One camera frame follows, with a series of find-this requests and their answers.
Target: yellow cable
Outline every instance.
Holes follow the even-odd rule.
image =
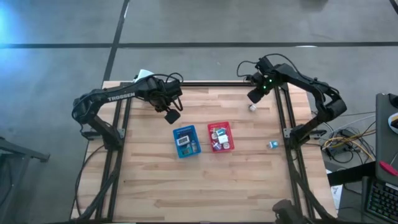
[[[328,139],[325,143],[323,143],[323,145],[326,145],[328,142],[333,141],[333,140],[337,140],[337,139],[344,139],[344,138],[343,137],[331,138],[331,139]],[[366,155],[369,156],[369,158],[371,158],[373,161],[375,161],[375,159],[361,145],[359,145],[358,143],[354,142],[353,140],[350,140],[349,142],[352,142],[353,144],[357,145]]]
[[[351,137],[349,137],[349,138],[345,138],[345,139],[347,139],[347,141],[343,141],[343,142],[341,142],[341,143],[335,144],[335,145],[332,146],[332,147],[339,147],[339,146],[343,145],[343,144],[346,143],[346,142],[350,142],[350,141],[353,141],[353,140],[357,140],[357,139],[354,139],[354,138],[356,138],[356,137],[358,137],[358,136],[362,136],[362,135],[364,135],[364,134],[369,134],[369,133],[372,133],[372,134],[373,134],[373,131],[375,131],[375,129],[370,130],[370,131],[366,131],[365,133],[355,134],[355,135],[353,135],[353,136],[351,136]]]

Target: table leg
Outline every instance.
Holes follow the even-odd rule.
[[[24,154],[24,155],[39,159],[41,162],[47,162],[50,157],[50,154],[43,154],[43,153],[37,152],[35,150],[31,150],[31,149],[28,149],[28,148],[25,148],[22,146],[18,146],[16,144],[8,142],[4,138],[0,138],[0,149],[7,151],[7,152]]]
[[[374,177],[376,175],[376,162],[369,162],[360,166],[340,170],[328,174],[329,184],[340,184],[361,181],[362,177]]]

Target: white paper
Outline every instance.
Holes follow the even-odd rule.
[[[335,203],[335,208],[338,210],[340,206],[341,191],[343,190],[343,185],[336,185],[330,187],[331,195],[333,196],[333,201]]]

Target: red object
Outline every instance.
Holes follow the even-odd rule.
[[[213,152],[217,153],[217,152],[229,152],[231,150],[233,150],[235,148],[234,146],[234,140],[232,138],[232,132],[231,132],[231,127],[229,126],[229,122],[225,121],[225,122],[220,122],[220,123],[213,123],[213,124],[208,124],[207,125],[207,130],[209,132],[209,138],[210,138],[210,142],[218,142],[217,139],[212,139],[211,138],[211,134],[213,134],[213,130],[214,128],[225,128],[226,129],[226,135],[228,136],[228,144],[229,144],[229,149],[224,149],[224,146],[221,145],[221,150],[215,150],[213,145],[211,145],[211,149],[213,150]]]
[[[380,167],[383,168],[385,171],[387,171],[389,174],[398,176],[398,171],[394,169],[390,164],[380,161],[379,162]]]

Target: keyboard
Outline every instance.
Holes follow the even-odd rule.
[[[373,180],[365,211],[398,224],[398,187]]]

